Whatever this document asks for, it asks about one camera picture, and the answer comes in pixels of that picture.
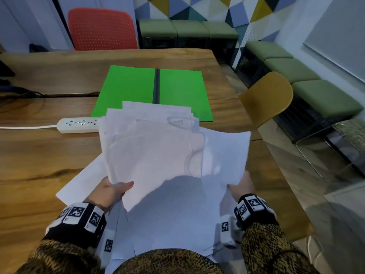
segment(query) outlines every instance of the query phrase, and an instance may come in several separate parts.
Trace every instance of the projector screen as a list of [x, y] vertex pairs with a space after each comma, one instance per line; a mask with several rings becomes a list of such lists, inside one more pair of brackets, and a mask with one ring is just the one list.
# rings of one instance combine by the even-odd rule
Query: projector screen
[[333, 0], [304, 42], [365, 82], [365, 0]]

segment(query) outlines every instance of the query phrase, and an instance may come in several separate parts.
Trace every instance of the person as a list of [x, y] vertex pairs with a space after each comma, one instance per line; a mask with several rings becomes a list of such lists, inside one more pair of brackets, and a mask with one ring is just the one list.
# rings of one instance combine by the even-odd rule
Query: person
[[[98, 273], [100, 259], [88, 248], [97, 244], [94, 234], [100, 233], [100, 225], [95, 225], [102, 219], [105, 221], [103, 213], [133, 184], [112, 185], [105, 177], [83, 203], [68, 206], [61, 212], [17, 273]], [[238, 185], [228, 185], [228, 189], [238, 203], [235, 215], [244, 230], [241, 250], [249, 274], [319, 274], [307, 257], [285, 239], [270, 206], [254, 195], [255, 188], [248, 171], [244, 172]], [[140, 254], [122, 263], [113, 274], [157, 272], [223, 274], [221, 268], [208, 258], [184, 249], [158, 249]]]

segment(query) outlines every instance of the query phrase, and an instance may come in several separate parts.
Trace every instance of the power outlet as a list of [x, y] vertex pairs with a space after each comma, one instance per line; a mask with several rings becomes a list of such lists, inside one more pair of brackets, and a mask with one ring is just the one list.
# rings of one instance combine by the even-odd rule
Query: power outlet
[[57, 129], [60, 133], [97, 133], [99, 132], [97, 117], [75, 117], [62, 118], [57, 123]]

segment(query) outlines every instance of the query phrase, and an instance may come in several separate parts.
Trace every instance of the open green folder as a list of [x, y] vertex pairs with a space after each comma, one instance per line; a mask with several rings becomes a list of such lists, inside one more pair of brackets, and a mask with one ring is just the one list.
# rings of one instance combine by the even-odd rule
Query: open green folder
[[[104, 116], [108, 108], [122, 108], [122, 101], [152, 103], [155, 69], [111, 66], [92, 117]], [[160, 70], [159, 104], [191, 107], [200, 121], [213, 121], [200, 71]]]

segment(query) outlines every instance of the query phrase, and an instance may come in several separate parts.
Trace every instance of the red chair backrest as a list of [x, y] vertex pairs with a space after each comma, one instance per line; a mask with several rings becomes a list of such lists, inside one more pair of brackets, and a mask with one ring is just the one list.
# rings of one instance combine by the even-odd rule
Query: red chair backrest
[[137, 49], [133, 21], [126, 12], [111, 9], [75, 8], [68, 13], [75, 49]]

